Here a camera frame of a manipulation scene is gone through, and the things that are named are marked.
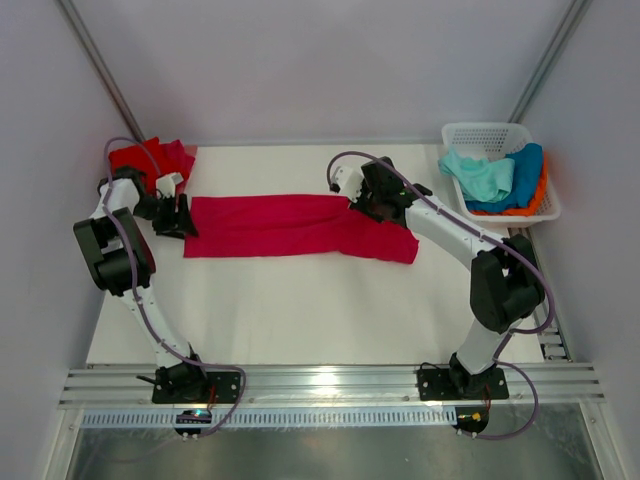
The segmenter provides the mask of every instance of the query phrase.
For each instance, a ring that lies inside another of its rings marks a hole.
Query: folded red cloth
[[[114,173],[120,167],[133,167],[140,170],[146,175],[145,190],[150,194],[155,194],[156,192],[156,179],[158,176],[180,172],[184,181],[178,185],[177,193],[181,193],[189,179],[195,158],[186,153],[179,140],[160,145],[160,140],[155,137],[147,140],[143,145],[147,147],[147,150],[149,150],[149,153],[158,164],[160,175],[156,172],[147,154],[137,145],[111,152],[109,154],[111,170]]]
[[[194,197],[184,256],[280,257],[340,252],[411,264],[418,240],[399,225],[377,223],[333,195]]]

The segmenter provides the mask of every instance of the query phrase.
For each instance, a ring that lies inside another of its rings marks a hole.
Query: white tabletop
[[[456,207],[434,145],[324,145],[200,148],[187,193],[239,196],[328,194],[325,168],[344,150],[387,155],[411,181]],[[345,159],[358,165],[360,159]],[[473,321],[469,272],[419,237],[413,265],[338,253],[281,258],[184,259],[181,240],[157,237],[139,220],[157,264],[165,314],[206,362],[234,364],[417,364],[448,362]],[[523,327],[532,327],[530,319]],[[502,354],[543,361],[535,335],[516,336]],[[110,295],[87,359],[149,364],[140,327]]]

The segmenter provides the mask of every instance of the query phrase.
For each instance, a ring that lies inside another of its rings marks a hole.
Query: plastic basket
[[[447,148],[455,147],[463,157],[499,160],[507,153],[521,150],[533,142],[529,131],[517,123],[449,123],[442,128],[442,139]],[[547,179],[544,199],[535,215],[529,217],[474,215],[467,210],[458,179],[453,178],[460,213],[483,227],[525,228],[560,216],[560,203],[551,179]]]

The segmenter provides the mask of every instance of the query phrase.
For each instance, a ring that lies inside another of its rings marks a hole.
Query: white wall
[[[536,246],[579,360],[595,363],[640,447],[640,3],[593,2],[525,119],[562,200]]]
[[[72,225],[126,133],[52,0],[2,4],[0,116],[0,477],[28,480],[100,304]]]
[[[145,134],[246,145],[506,119],[570,2],[75,3]]]

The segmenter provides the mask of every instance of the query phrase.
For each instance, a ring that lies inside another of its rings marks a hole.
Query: blue towel
[[[495,162],[463,158],[451,147],[438,166],[442,173],[458,179],[465,200],[499,202],[511,193],[514,163],[510,158]]]
[[[495,203],[467,201],[467,209],[502,213],[510,208],[526,208],[529,205],[542,173],[542,147],[537,143],[528,143],[522,150],[510,153],[507,157],[515,161],[511,193],[504,200]]]

